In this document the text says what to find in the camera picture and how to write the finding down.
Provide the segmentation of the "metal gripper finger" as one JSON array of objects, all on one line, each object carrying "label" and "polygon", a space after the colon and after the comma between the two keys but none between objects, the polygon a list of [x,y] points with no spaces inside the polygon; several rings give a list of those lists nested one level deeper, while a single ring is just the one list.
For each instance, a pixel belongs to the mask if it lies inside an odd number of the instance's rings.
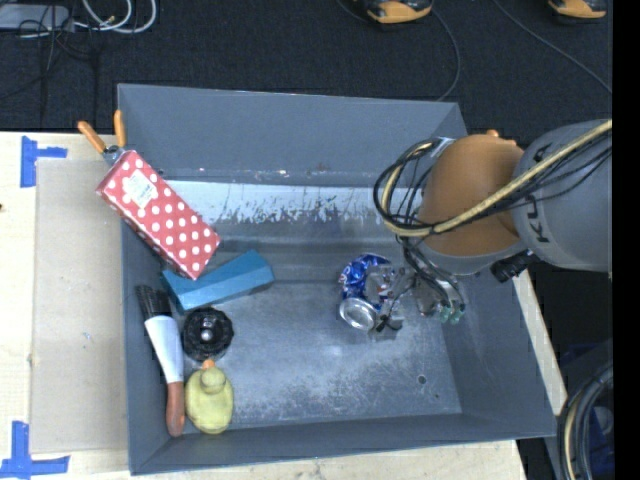
[{"label": "metal gripper finger", "polygon": [[400,296],[411,288],[414,283],[414,273],[405,267],[385,266],[381,271],[381,296]]},{"label": "metal gripper finger", "polygon": [[377,311],[373,331],[385,333],[387,331],[398,332],[404,327],[405,314],[402,304],[398,300],[386,300]]}]

